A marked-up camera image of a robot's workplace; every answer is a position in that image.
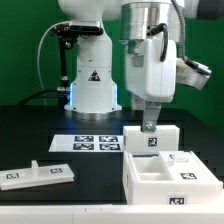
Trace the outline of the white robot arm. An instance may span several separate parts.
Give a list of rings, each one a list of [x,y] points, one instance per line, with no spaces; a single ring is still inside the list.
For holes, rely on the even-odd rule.
[[[224,16],[224,0],[58,0],[78,45],[77,75],[65,110],[83,118],[118,113],[112,80],[112,41],[106,20],[121,20],[126,88],[143,111],[141,130],[156,130],[161,105],[172,101],[180,77],[200,89],[210,69],[185,54],[185,20]]]

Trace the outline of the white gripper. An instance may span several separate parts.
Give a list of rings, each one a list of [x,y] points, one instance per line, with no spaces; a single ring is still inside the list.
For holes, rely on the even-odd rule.
[[[175,93],[175,42],[168,41],[164,61],[160,60],[162,50],[163,42],[155,38],[129,41],[125,48],[126,88],[132,93],[131,108],[144,109],[141,130],[145,133],[156,131],[161,111],[159,102],[171,102]]]

